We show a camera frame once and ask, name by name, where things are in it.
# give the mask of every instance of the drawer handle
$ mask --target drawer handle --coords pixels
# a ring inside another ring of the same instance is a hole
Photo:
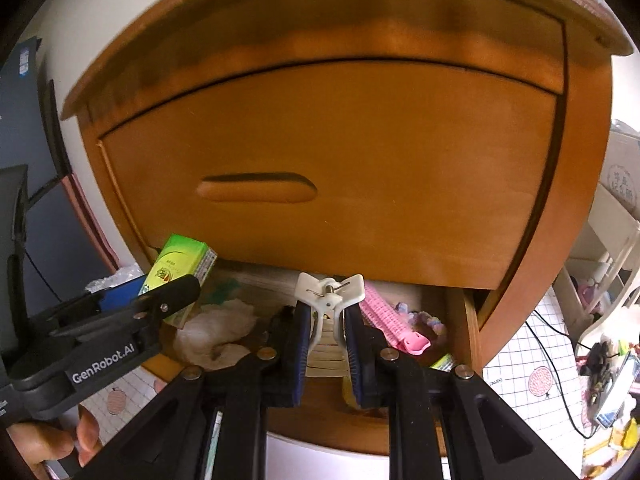
[[[206,176],[196,194],[212,202],[309,202],[318,189],[297,173],[236,173]]]

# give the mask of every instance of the black cable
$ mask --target black cable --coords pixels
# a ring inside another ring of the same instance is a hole
[[[531,334],[533,335],[533,337],[536,338],[536,341],[538,342],[538,344],[540,345],[540,348],[542,348],[542,351],[545,353],[546,358],[549,360],[549,362],[551,363],[551,366],[554,369],[554,372],[556,373],[556,378],[558,379],[558,389],[560,390],[560,397],[562,397],[562,403],[564,404],[564,408],[566,410],[566,414],[569,417],[569,422],[571,423],[571,425],[574,427],[574,430],[577,431],[578,434],[580,434],[580,436],[584,439],[588,439],[591,438],[593,435],[596,434],[596,431],[598,430],[598,427],[596,425],[594,425],[593,427],[593,431],[591,432],[591,434],[589,436],[586,436],[583,432],[581,432],[578,427],[575,425],[574,422],[574,418],[571,416],[571,412],[569,411],[569,406],[566,403],[566,399],[564,398],[564,391],[562,390],[562,381],[560,380],[560,374],[558,373],[558,369],[556,368],[556,365],[554,364],[554,362],[551,359],[551,356],[549,355],[549,352],[546,351],[545,346],[542,344],[542,341],[540,341],[540,339],[538,338],[538,336],[536,335],[535,332],[533,332],[533,329],[531,328],[531,326],[529,325],[528,321],[524,322],[525,325],[527,325],[527,328],[529,329],[529,331],[531,332]]]
[[[40,272],[40,269],[38,268],[38,266],[34,263],[34,261],[31,259],[30,254],[27,252],[27,249],[24,250],[24,253],[27,255],[27,258],[29,259],[29,261],[31,262],[31,265],[33,266],[33,268],[36,270],[36,272],[38,273],[38,276],[40,276],[40,279],[44,282],[45,285],[47,285],[47,288],[51,291],[51,293],[56,297],[56,299],[62,303],[62,300],[60,299],[59,295],[56,294],[56,291],[53,290],[53,288],[51,287],[51,285],[49,285],[49,282],[45,279],[45,277],[42,275],[42,273]]]
[[[574,341],[570,335],[565,334],[564,332],[559,331],[556,327],[554,327],[553,325],[551,325],[551,323],[549,323],[544,317],[542,317],[540,315],[540,313],[537,310],[534,310],[533,313],[538,316],[538,318],[540,318],[540,321],[542,321],[545,325],[547,325],[551,330],[553,330],[554,332],[563,335],[565,338],[567,338],[569,341],[571,341],[574,344],[580,345],[582,348],[586,348],[587,350],[591,351],[593,350],[593,348],[587,346],[587,345],[583,345],[582,343],[580,343],[579,341]],[[618,354],[613,354],[613,355],[608,355],[607,359],[611,359],[613,357],[617,357]]]

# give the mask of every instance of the pink plastic clip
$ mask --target pink plastic clip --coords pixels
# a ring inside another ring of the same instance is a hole
[[[360,302],[360,311],[374,327],[382,330],[391,346],[408,354],[420,355],[431,345],[425,336],[411,330],[369,282],[364,283],[364,291],[365,298]]]

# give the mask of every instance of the white plastic clip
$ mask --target white plastic clip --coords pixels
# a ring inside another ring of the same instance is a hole
[[[322,323],[324,315],[334,314],[334,339],[342,348],[346,348],[342,311],[353,304],[364,300],[364,278],[356,274],[343,282],[336,282],[333,278],[316,280],[306,272],[300,272],[296,285],[295,297],[298,301],[308,304],[318,314],[309,342],[309,354],[322,337]]]

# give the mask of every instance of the metal bolt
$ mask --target metal bolt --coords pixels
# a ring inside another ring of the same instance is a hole
[[[460,379],[470,379],[471,377],[474,376],[474,371],[468,367],[467,365],[458,365],[456,366],[456,375],[460,378]]]
[[[270,346],[263,346],[256,352],[256,355],[258,356],[258,359],[261,359],[263,361],[271,361],[274,357],[276,357],[276,355],[278,355],[278,353]]]
[[[400,352],[395,348],[383,348],[380,351],[380,357],[385,361],[395,361],[400,357]]]
[[[202,368],[199,366],[187,366],[182,371],[182,378],[187,381],[195,381],[199,379],[202,375]]]

